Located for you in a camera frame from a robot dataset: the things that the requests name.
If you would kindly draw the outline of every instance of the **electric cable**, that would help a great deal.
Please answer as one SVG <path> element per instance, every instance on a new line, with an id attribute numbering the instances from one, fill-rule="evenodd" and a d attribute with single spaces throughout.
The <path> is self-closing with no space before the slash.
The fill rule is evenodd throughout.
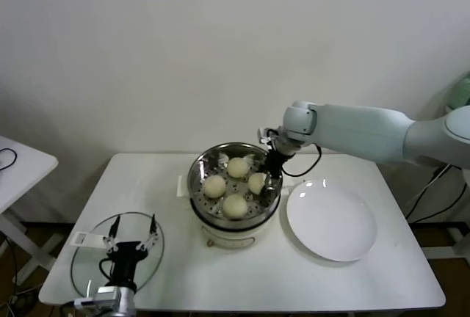
<path id="1" fill-rule="evenodd" d="M 3 234 L 2 232 L 0 232 L 0 233 L 3 235 L 3 238 L 4 238 L 5 242 L 7 242 L 8 247 L 10 248 L 10 251 L 11 251 L 12 256 L 13 256 L 13 263 L 14 263 L 14 266 L 15 266 L 15 281 L 13 282 L 13 289 L 12 289 L 12 295 L 11 296 L 14 296 L 14 295 L 16 295 L 16 282 L 18 281 L 18 262 L 16 260 L 15 248 L 13 247 L 13 245 L 10 242 L 10 240 L 8 239 L 8 237 L 5 234 Z M 13 317 L 15 317 L 15 314 L 12 311 L 12 308 L 10 306 L 10 299 L 11 299 L 11 297 L 8 299 L 8 302 L 6 303 L 7 304 L 7 314 L 6 314 L 6 316 L 8 317 L 8 315 L 11 314 Z"/>
<path id="2" fill-rule="evenodd" d="M 318 151 L 318 158 L 316 159 L 316 161 L 311 165 L 311 167 L 309 167 L 305 172 L 301 172 L 300 174 L 291 174 L 289 172 L 287 172 L 284 167 L 281 167 L 281 170 L 282 172 L 287 175 L 287 176 L 291 176 L 293 178 L 299 178 L 301 176 L 304 176 L 305 174 L 307 174 L 308 172 L 312 171 L 313 168 L 315 168 L 318 164 L 318 162 L 320 161 L 320 159 L 322 159 L 322 148 L 318 145 L 315 145 L 315 147 L 317 148 L 317 151 Z"/>
<path id="3" fill-rule="evenodd" d="M 270 137 L 270 133 L 273 133 L 275 134 L 276 136 L 279 136 L 279 132 L 277 130 L 274 130 L 272 128 L 268 128 L 266 130 L 267 132 L 267 136 Z M 270 141 L 270 145 L 273 149 L 275 149 L 275 146 L 274 144 L 272 143 L 272 141 Z M 316 159 L 316 161 L 312 164 L 311 167 L 309 167 L 305 172 L 301 172 L 300 174 L 290 174 L 289 172 L 287 172 L 284 167 L 281 167 L 281 171 L 283 174 L 287 175 L 287 176 L 290 176 L 292 178 L 299 178 L 301 176 L 304 176 L 305 174 L 307 174 L 308 172 L 312 171 L 313 168 L 315 168 L 318 164 L 318 162 L 320 161 L 320 159 L 322 158 L 322 148 L 318 145 L 315 145 L 315 147 L 317 148 L 317 152 L 318 152 L 318 158 Z"/>
<path id="4" fill-rule="evenodd" d="M 0 168 L 0 172 L 1 172 L 2 170 L 5 170 L 6 168 L 10 168 L 14 163 L 16 163 L 16 159 L 18 158 L 18 154 L 16 153 L 16 151 L 15 151 L 15 150 L 12 150 L 11 148 L 2 148 L 2 149 L 0 150 L 0 153 L 1 153 L 1 152 L 4 152 L 4 151 L 6 151 L 6 150 L 9 150 L 10 152 L 13 153 L 13 160 L 11 161 L 10 164 L 5 165 L 4 167 Z"/>
<path id="5" fill-rule="evenodd" d="M 434 172 L 433 176 L 427 182 L 426 186 L 423 187 L 423 189 L 410 200 L 410 202 L 412 202 L 416 199 L 416 202 L 414 203 L 411 211 L 406 215 L 405 217 L 406 219 L 408 219 L 411 216 L 411 214 L 415 211 L 416 207 L 418 206 L 419 202 L 421 201 L 421 199 L 423 198 L 424 194 L 429 189 L 429 187 L 433 185 L 434 182 L 436 182 L 439 178 L 445 175 L 450 170 L 450 168 L 452 168 L 452 165 L 446 165 L 444 168 L 438 168 Z"/>
<path id="6" fill-rule="evenodd" d="M 109 262 L 111 261 L 111 258 L 103 258 L 102 260 L 100 260 L 100 262 L 98 263 L 98 267 L 100 269 L 100 272 L 102 273 L 102 275 L 108 279 L 108 280 L 111 280 L 111 277 L 104 271 L 103 269 L 103 263 L 104 262 Z"/>
<path id="7" fill-rule="evenodd" d="M 418 222 L 422 222 L 423 220 L 426 220 L 426 219 L 429 219 L 429 218 L 433 218 L 434 216 L 437 216 L 445 211 L 448 211 L 449 209 L 451 209 L 452 207 L 454 207 L 463 197 L 463 194 L 465 194 L 465 190 L 467 190 L 467 184 L 465 183 L 463 185 L 463 188 L 462 188 L 462 191 L 460 192 L 460 194 L 458 195 L 457 199 L 452 202 L 450 205 L 448 205 L 445 209 L 443 209 L 442 211 L 439 211 L 439 212 L 436 212 L 434 214 L 431 214 L 430 216 L 425 216 L 424 218 L 421 218 L 421 219 L 418 219 L 416 221 L 414 221 L 412 224 L 416 224 Z"/>
<path id="8" fill-rule="evenodd" d="M 40 288 L 41 286 L 43 286 L 43 284 L 37 284 L 36 286 L 33 286 L 32 288 L 27 288 L 25 290 L 22 290 L 20 291 L 19 293 L 16 293 L 16 296 L 20 296 L 20 295 L 23 295 L 23 294 L 26 294 L 26 293 L 29 293 L 30 291 L 34 291 L 38 288 Z"/>

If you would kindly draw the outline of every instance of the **wire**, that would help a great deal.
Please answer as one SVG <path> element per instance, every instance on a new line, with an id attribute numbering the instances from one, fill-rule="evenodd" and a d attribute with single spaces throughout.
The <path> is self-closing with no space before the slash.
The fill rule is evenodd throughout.
<path id="1" fill-rule="evenodd" d="M 273 128 L 267 128 L 266 133 L 268 137 L 270 137 L 270 132 L 272 132 L 276 136 L 279 136 L 279 132 L 277 130 L 274 130 Z"/>
<path id="2" fill-rule="evenodd" d="M 9 150 L 10 152 L 12 152 L 13 155 L 14 155 L 14 158 L 13 158 L 13 160 L 12 160 L 12 162 L 11 162 L 10 164 L 5 165 L 4 167 L 0 168 L 0 172 L 1 172 L 2 170 L 5 170 L 6 168 L 10 168 L 10 167 L 16 162 L 16 159 L 18 158 L 18 154 L 16 153 L 16 151 L 12 150 L 11 148 L 2 148 L 2 149 L 0 150 L 0 153 L 1 153 L 1 152 L 4 152 L 4 151 L 6 151 L 6 150 Z"/>
<path id="3" fill-rule="evenodd" d="M 18 262 L 16 261 L 16 254 L 15 254 L 15 248 L 13 247 L 12 243 L 8 239 L 8 237 L 0 232 L 0 234 L 3 235 L 4 240 L 7 242 L 8 247 L 10 248 L 10 251 L 12 252 L 13 256 L 13 262 L 15 264 L 15 282 L 13 284 L 13 290 L 12 290 L 12 296 L 16 295 L 16 282 L 18 281 Z"/>
<path id="4" fill-rule="evenodd" d="M 305 172 L 302 172 L 300 174 L 290 174 L 288 173 L 284 167 L 281 167 L 281 170 L 284 174 L 286 174 L 287 176 L 291 176 L 293 178 L 299 178 L 301 176 L 304 176 L 305 174 L 307 174 L 308 172 L 310 172 L 313 168 L 315 168 L 315 166 L 318 164 L 318 162 L 320 161 L 320 159 L 322 158 L 322 148 L 318 145 L 315 145 L 315 147 L 317 148 L 318 150 L 318 158 L 316 159 L 315 163 L 312 164 L 311 167 L 309 167 Z"/>
<path id="5" fill-rule="evenodd" d="M 37 284 L 36 286 L 33 286 L 32 288 L 28 288 L 26 290 L 20 291 L 19 293 L 16 293 L 16 296 L 21 295 L 21 294 L 25 294 L 25 293 L 29 293 L 30 291 L 36 290 L 37 288 L 40 288 L 41 286 L 43 286 L 42 283 Z"/>
<path id="6" fill-rule="evenodd" d="M 423 220 L 426 220 L 426 219 L 429 219 L 429 218 L 433 218 L 434 216 L 437 216 L 445 211 L 448 211 L 449 209 L 451 209 L 454 205 L 457 204 L 458 201 L 460 201 L 460 199 L 463 197 L 463 194 L 465 194 L 465 190 L 467 190 L 467 184 L 465 183 L 463 185 L 463 188 L 462 188 L 462 192 L 458 195 L 457 199 L 452 202 L 450 205 L 448 205 L 445 209 L 443 209 L 442 211 L 439 211 L 439 212 L 436 212 L 434 214 L 431 214 L 430 216 L 426 216 L 424 218 L 421 218 L 421 219 L 418 219 L 416 220 L 415 222 L 413 222 L 412 224 L 416 224 L 418 222 L 422 222 Z"/>
<path id="7" fill-rule="evenodd" d="M 103 269 L 103 263 L 104 262 L 108 262 L 110 261 L 111 259 L 110 258 L 103 258 L 102 260 L 100 260 L 100 262 L 98 263 L 98 267 L 100 269 L 100 272 L 102 273 L 102 275 L 107 278 L 108 280 L 111 280 L 111 277 L 104 271 Z"/>
<path id="8" fill-rule="evenodd" d="M 434 182 L 436 180 L 438 180 L 440 177 L 442 177 L 444 174 L 446 174 L 450 168 L 452 168 L 452 165 L 446 165 L 438 174 L 436 174 L 434 172 L 433 176 L 431 177 L 431 179 L 428 181 L 428 183 L 426 184 L 425 187 L 423 187 L 423 189 L 418 193 L 416 194 L 411 200 L 410 202 L 413 202 L 415 199 L 416 199 L 416 202 L 414 203 L 410 213 L 408 213 L 406 215 L 406 219 L 408 219 L 411 214 L 414 212 L 414 210 L 416 209 L 416 207 L 418 206 L 419 202 L 421 201 L 421 199 L 423 198 L 424 194 L 426 193 L 427 189 L 434 184 Z"/>
<path id="9" fill-rule="evenodd" d="M 30 291 L 22 295 L 16 295 L 16 300 L 10 303 L 10 307 L 17 316 L 27 316 L 37 303 L 37 291 Z"/>

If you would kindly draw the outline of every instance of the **metal steamer tray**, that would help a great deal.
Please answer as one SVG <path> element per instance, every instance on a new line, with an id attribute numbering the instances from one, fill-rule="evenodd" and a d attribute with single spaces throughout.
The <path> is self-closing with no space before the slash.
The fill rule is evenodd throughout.
<path id="1" fill-rule="evenodd" d="M 214 146 L 202 153 L 192 164 L 187 178 L 191 205 L 198 217 L 211 227 L 230 232 L 250 230 L 266 222 L 278 207 L 282 178 L 269 180 L 267 190 L 260 195 L 248 189 L 248 178 L 261 172 L 266 155 L 262 148 L 240 142 Z M 228 160 L 234 157 L 245 158 L 250 165 L 248 175 L 242 179 L 232 178 L 227 173 Z M 203 182 L 211 175 L 221 175 L 227 185 L 225 194 L 217 199 L 203 193 Z M 224 216 L 222 205 L 227 196 L 236 193 L 247 200 L 248 212 L 241 219 L 230 219 Z"/>

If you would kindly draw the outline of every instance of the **white side table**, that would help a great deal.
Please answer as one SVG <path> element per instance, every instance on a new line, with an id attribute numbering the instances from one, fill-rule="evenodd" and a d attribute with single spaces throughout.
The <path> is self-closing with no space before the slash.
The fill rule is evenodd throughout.
<path id="1" fill-rule="evenodd" d="M 13 149 L 18 154 L 18 158 L 11 167 L 0 172 L 0 231 L 32 256 L 32 259 L 18 273 L 16 284 L 21 285 L 38 266 L 48 271 L 51 270 L 55 258 L 48 253 L 61 242 L 62 236 L 54 234 L 41 249 L 24 234 L 26 228 L 14 217 L 6 216 L 4 212 L 46 177 L 57 166 L 57 159 L 0 136 L 0 149 L 3 148 Z M 0 153 L 0 167 L 9 164 L 13 157 L 14 155 L 9 151 Z M 3 252 L 4 248 L 5 246 L 0 247 L 0 252 Z"/>

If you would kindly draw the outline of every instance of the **robotic arm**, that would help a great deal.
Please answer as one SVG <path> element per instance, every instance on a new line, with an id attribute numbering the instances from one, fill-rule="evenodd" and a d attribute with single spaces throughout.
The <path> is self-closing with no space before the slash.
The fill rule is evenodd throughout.
<path id="1" fill-rule="evenodd" d="M 440 161 L 470 169 L 470 106 L 436 120 L 414 121 L 390 109 L 297 101 L 284 113 L 283 125 L 270 131 L 260 129 L 258 137 L 273 146 L 268 162 L 279 167 L 315 144 L 381 164 Z"/>
<path id="2" fill-rule="evenodd" d="M 87 316 L 134 317 L 137 311 L 134 306 L 134 295 L 137 285 L 134 281 L 137 264 L 147 258 L 148 252 L 159 239 L 155 214 L 151 218 L 148 239 L 141 241 L 116 242 L 120 216 L 109 229 L 109 235 L 104 238 L 106 256 L 99 263 L 101 273 L 108 279 L 105 286 L 98 288 L 94 296 L 89 296 L 90 283 L 88 283 L 87 297 L 70 301 L 60 307 L 61 316 L 63 308 L 74 306 Z M 111 272 L 107 274 L 101 264 L 105 261 L 112 263 Z"/>

